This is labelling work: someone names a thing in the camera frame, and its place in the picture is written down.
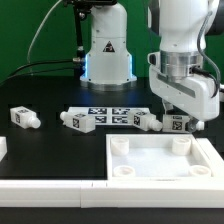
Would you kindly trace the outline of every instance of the black table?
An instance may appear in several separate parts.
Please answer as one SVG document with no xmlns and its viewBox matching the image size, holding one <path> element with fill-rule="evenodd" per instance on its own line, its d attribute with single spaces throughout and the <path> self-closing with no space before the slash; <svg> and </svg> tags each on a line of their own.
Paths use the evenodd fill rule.
<svg viewBox="0 0 224 224">
<path fill-rule="evenodd" d="M 151 93 L 148 79 L 135 89 L 98 92 L 79 86 L 73 77 L 19 77 L 0 87 L 0 136 L 7 137 L 7 156 L 0 179 L 104 180 L 106 134 L 145 134 L 133 127 L 97 126 L 88 134 L 64 127 L 59 115 L 76 107 L 148 107 L 161 120 L 161 99 Z M 10 121 L 9 109 L 25 106 L 42 121 L 39 129 L 22 129 Z M 220 116 L 195 137 L 208 138 L 224 153 L 224 104 Z M 0 223 L 223 223 L 222 209 L 37 209 L 1 208 Z"/>
</svg>

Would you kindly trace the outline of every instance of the white cylinder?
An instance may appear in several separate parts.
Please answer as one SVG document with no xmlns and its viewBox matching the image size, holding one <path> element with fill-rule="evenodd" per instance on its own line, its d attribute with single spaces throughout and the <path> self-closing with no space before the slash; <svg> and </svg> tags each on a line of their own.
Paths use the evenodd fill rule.
<svg viewBox="0 0 224 224">
<path fill-rule="evenodd" d="M 186 156 L 191 150 L 191 139 L 187 137 L 173 138 L 172 152 L 178 156 Z"/>
<path fill-rule="evenodd" d="M 130 178 L 130 177 L 135 177 L 135 169 L 131 166 L 117 166 L 113 170 L 113 176 L 114 177 L 125 177 L 125 178 Z"/>
<path fill-rule="evenodd" d="M 203 131 L 203 130 L 205 130 L 205 122 L 198 121 L 198 123 L 196 124 L 196 129 L 197 129 L 197 131 Z"/>
<path fill-rule="evenodd" d="M 129 139 L 126 137 L 112 137 L 110 147 L 113 155 L 125 156 L 129 153 Z"/>
<path fill-rule="evenodd" d="M 208 13 L 208 0 L 160 0 L 160 50 L 197 52 L 197 37 Z M 205 49 L 205 38 L 201 48 Z"/>
<path fill-rule="evenodd" d="M 36 117 L 31 117 L 29 120 L 28 120 L 28 125 L 29 127 L 31 128 L 39 128 L 40 125 L 41 125 L 41 122 L 38 118 Z"/>
<path fill-rule="evenodd" d="M 212 175 L 211 169 L 200 165 L 191 166 L 188 173 L 192 177 L 211 177 Z"/>
<path fill-rule="evenodd" d="M 161 129 L 163 128 L 163 124 L 158 120 L 151 120 L 149 127 L 153 131 L 161 131 Z"/>
</svg>

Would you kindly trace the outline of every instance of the white tray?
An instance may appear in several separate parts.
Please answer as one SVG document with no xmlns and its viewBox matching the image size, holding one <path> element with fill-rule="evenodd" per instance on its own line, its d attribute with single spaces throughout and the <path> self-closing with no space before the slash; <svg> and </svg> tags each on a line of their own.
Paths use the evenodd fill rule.
<svg viewBox="0 0 224 224">
<path fill-rule="evenodd" d="M 172 152 L 173 138 L 177 136 L 191 139 L 189 155 L 178 156 Z M 112 137 L 129 139 L 130 149 L 127 155 L 113 155 L 110 144 Z M 192 135 L 107 135 L 108 180 L 122 180 L 121 177 L 113 176 L 113 170 L 118 166 L 132 167 L 136 175 L 128 179 L 133 181 L 152 178 L 186 178 L 189 177 L 189 168 L 193 165 L 202 165 L 211 169 L 212 177 L 224 177 L 224 163 L 216 150 L 200 146 L 200 142 L 205 143 L 205 141 L 207 142 L 206 139 L 196 140 Z"/>
</svg>

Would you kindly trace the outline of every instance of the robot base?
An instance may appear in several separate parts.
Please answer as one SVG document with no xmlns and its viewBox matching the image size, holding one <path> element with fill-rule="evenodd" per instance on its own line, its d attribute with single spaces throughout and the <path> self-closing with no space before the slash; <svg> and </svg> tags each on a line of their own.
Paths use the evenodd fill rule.
<svg viewBox="0 0 224 224">
<path fill-rule="evenodd" d="M 133 78 L 132 80 L 125 82 L 125 83 L 120 83 L 120 84 L 99 84 L 99 83 L 94 83 L 92 81 L 86 80 L 85 78 L 81 77 L 80 79 L 81 86 L 93 89 L 93 90 L 98 90 L 98 91 L 122 91 L 122 90 L 127 90 L 134 88 L 137 85 L 137 78 Z"/>
</svg>

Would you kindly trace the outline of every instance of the small white part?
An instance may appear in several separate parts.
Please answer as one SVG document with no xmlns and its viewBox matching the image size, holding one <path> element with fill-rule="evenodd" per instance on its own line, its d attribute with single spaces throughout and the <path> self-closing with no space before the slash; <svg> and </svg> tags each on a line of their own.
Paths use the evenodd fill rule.
<svg viewBox="0 0 224 224">
<path fill-rule="evenodd" d="M 6 138 L 0 137 L 0 162 L 7 153 Z"/>
<path fill-rule="evenodd" d="M 205 130 L 205 122 L 198 121 L 198 123 L 196 124 L 196 129 L 197 129 L 197 131 L 204 131 Z"/>
<path fill-rule="evenodd" d="M 145 113 L 139 109 L 130 110 L 128 112 L 128 122 L 144 131 L 150 129 L 153 131 L 160 131 L 163 127 L 163 124 L 156 120 L 156 115 Z"/>
<path fill-rule="evenodd" d="M 111 138 L 111 151 L 116 156 L 125 156 L 129 153 L 129 139 L 126 137 Z"/>
<path fill-rule="evenodd" d="M 191 139 L 188 137 L 173 138 L 172 152 L 178 156 L 186 156 L 190 154 Z"/>
<path fill-rule="evenodd" d="M 20 127 L 26 128 L 39 128 L 41 125 L 40 120 L 37 118 L 37 114 L 25 107 L 16 107 L 10 109 L 11 121 Z"/>
<path fill-rule="evenodd" d="M 113 170 L 113 176 L 123 178 L 135 177 L 135 169 L 131 166 L 117 166 Z"/>
<path fill-rule="evenodd" d="M 189 176 L 192 177 L 211 177 L 212 172 L 206 166 L 195 165 L 189 168 Z"/>
<path fill-rule="evenodd" d="M 158 120 L 151 120 L 149 126 L 154 131 L 160 131 L 163 128 L 163 124 Z"/>
<path fill-rule="evenodd" d="M 80 132 L 88 133 L 96 129 L 95 117 L 87 113 L 62 112 L 60 118 L 64 125 Z"/>
</svg>

